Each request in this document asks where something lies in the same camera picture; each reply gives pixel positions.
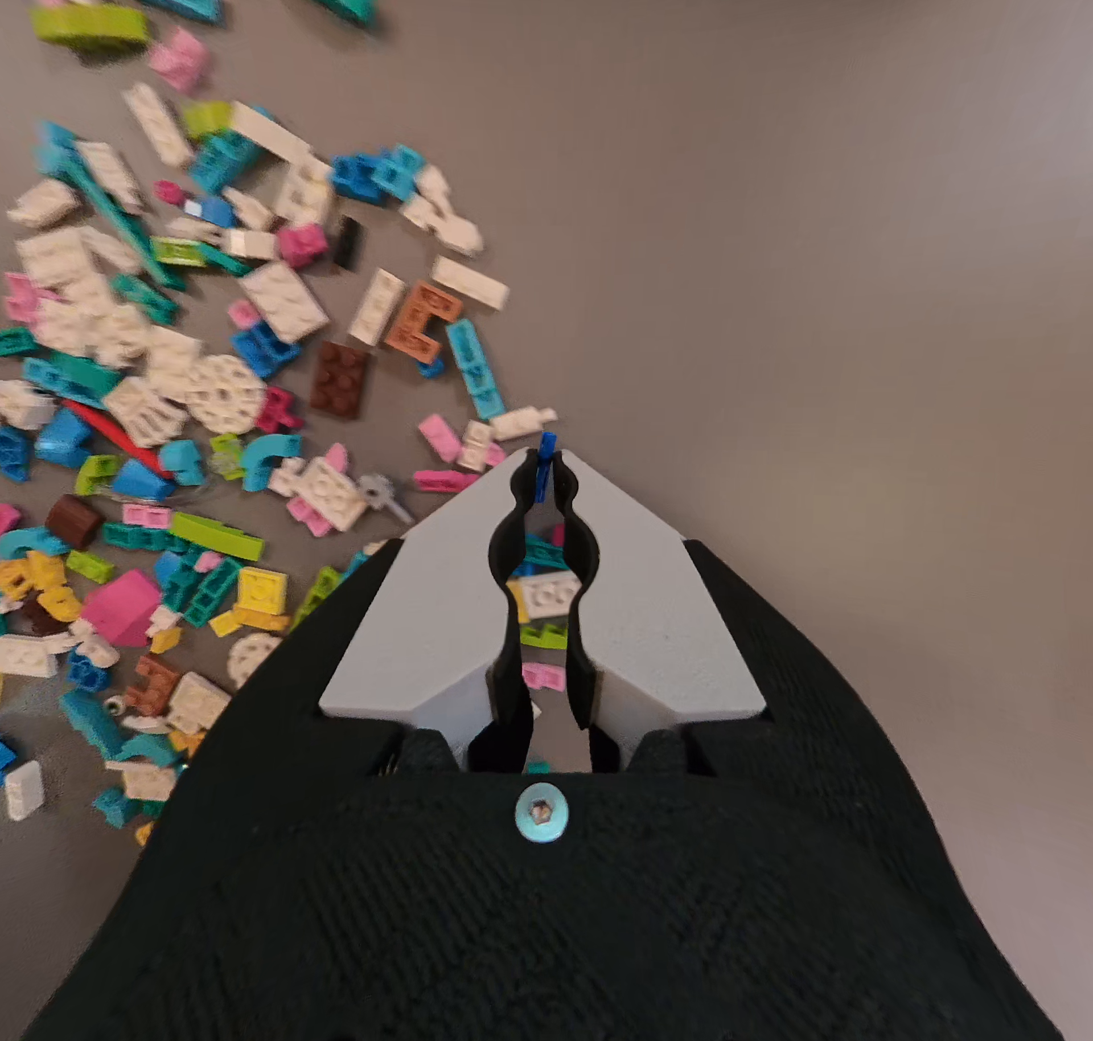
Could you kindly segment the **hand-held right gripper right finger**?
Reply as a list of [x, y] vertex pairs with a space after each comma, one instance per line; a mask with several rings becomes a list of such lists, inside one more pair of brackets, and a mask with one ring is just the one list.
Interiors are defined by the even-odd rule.
[[687, 542], [568, 449], [553, 464], [568, 612], [567, 694], [595, 747], [626, 765], [653, 732], [766, 707]]

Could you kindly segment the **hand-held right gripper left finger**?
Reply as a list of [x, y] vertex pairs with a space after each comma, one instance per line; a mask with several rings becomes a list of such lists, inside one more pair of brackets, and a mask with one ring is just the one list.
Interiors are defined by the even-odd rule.
[[365, 586], [388, 564], [319, 700], [324, 714], [438, 732], [473, 771], [522, 770], [533, 713], [506, 587], [522, 555], [504, 543], [522, 542], [536, 473], [533, 449], [513, 453], [359, 570], [352, 585]]

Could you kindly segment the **assorted coloured bricks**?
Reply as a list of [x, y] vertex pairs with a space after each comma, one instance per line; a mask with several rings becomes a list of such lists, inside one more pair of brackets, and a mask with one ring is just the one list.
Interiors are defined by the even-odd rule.
[[290, 611], [294, 572], [265, 537], [192, 505], [271, 495], [314, 538], [367, 513], [416, 524], [400, 481], [308, 444], [312, 419], [361, 419], [384, 354], [451, 374], [471, 406], [463, 429], [418, 422], [444, 466], [411, 491], [454, 498], [559, 419], [504, 402], [472, 316], [512, 291], [472, 266], [485, 241], [443, 169], [402, 142], [325, 157], [256, 102], [210, 95], [207, 40], [151, 8], [227, 22], [224, 0], [30, 5], [42, 43], [139, 55], [175, 95], [120, 91], [156, 182], [108, 140], [38, 124], [37, 179], [5, 214], [20, 270], [2, 272], [2, 482], [73, 473], [38, 523], [2, 501], [2, 677], [64, 681], [64, 720], [115, 777], [92, 807], [139, 846], [233, 691], [384, 545], [320, 568]]

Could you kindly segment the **grey desk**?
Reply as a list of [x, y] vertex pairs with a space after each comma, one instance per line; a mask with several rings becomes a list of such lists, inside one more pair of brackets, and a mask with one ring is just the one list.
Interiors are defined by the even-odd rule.
[[506, 405], [697, 545], [767, 714], [519, 772], [291, 690], [145, 847], [7, 680], [2, 1037], [1091, 1039], [1091, 0], [224, 0], [213, 94], [406, 142]]

